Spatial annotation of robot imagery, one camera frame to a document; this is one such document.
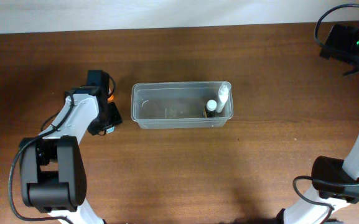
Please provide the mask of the small gold-lidded jar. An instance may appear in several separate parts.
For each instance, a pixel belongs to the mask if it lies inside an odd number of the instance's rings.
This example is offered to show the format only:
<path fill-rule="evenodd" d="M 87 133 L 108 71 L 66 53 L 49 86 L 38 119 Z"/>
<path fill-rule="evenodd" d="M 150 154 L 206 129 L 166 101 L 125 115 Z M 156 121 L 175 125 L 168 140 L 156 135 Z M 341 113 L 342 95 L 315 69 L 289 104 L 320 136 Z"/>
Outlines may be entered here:
<path fill-rule="evenodd" d="M 112 133 L 114 130 L 115 130 L 114 126 L 106 126 L 105 127 L 106 134 Z"/>

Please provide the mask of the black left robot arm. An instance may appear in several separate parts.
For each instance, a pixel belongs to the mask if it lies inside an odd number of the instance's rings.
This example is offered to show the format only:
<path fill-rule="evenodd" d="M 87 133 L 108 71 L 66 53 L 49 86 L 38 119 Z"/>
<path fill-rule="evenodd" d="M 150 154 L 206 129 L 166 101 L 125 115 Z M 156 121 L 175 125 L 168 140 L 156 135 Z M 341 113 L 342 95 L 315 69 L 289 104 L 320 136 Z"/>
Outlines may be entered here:
<path fill-rule="evenodd" d="M 89 70 L 84 85 L 65 92 L 63 108 L 44 122 L 40 134 L 20 142 L 11 166 L 20 166 L 22 201 L 43 213 L 40 222 L 105 222 L 86 200 L 79 144 L 85 133 L 104 136 L 122 123 L 115 90 L 108 73 Z"/>

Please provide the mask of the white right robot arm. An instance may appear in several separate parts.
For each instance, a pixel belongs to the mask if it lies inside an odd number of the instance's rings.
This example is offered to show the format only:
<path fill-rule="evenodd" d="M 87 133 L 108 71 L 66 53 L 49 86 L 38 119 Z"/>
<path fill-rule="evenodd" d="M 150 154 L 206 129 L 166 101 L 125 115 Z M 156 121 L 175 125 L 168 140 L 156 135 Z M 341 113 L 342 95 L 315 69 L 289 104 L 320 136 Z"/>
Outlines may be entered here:
<path fill-rule="evenodd" d="M 321 47 L 320 56 L 334 58 L 350 65 L 346 75 L 359 73 L 359 28 L 335 24 L 325 42 L 319 40 L 319 28 L 325 16 L 343 8 L 358 8 L 357 3 L 341 4 L 329 9 L 319 18 L 314 40 Z M 274 223 L 330 223 L 337 210 L 359 202 L 359 134 L 345 159 L 319 156 L 313 163 L 311 175 L 301 175 L 292 181 L 299 201 L 283 208 Z"/>

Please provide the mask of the dark bottle white cap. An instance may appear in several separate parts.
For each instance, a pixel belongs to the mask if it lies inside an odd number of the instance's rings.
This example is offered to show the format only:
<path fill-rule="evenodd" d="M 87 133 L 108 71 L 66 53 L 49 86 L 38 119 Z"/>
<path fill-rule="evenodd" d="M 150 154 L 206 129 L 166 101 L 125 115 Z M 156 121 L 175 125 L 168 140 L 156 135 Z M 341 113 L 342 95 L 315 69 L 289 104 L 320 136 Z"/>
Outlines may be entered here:
<path fill-rule="evenodd" d="M 217 102 L 215 100 L 208 100 L 203 111 L 204 117 L 214 118 L 216 108 L 217 108 Z"/>

